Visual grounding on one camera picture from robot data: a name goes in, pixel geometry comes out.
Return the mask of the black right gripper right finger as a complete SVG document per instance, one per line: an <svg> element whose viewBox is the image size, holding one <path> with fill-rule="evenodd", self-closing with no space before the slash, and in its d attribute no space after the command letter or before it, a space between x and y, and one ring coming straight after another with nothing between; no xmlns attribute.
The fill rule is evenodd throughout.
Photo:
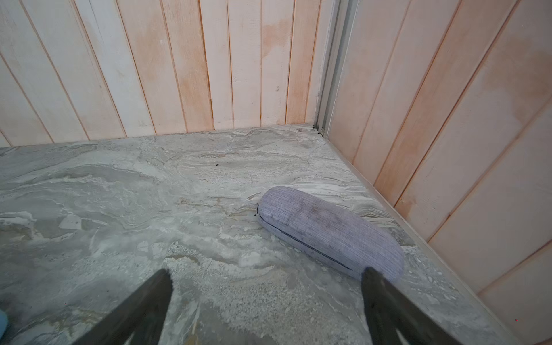
<svg viewBox="0 0 552 345"><path fill-rule="evenodd" d="M362 273L361 291L373 344L459 344L373 267Z"/></svg>

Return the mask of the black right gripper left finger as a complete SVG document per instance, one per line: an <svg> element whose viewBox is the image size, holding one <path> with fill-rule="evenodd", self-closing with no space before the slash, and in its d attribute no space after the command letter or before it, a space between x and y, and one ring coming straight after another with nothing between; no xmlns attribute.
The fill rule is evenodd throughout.
<svg viewBox="0 0 552 345"><path fill-rule="evenodd" d="M167 316L173 281L158 270L76 344L158 344Z"/></svg>

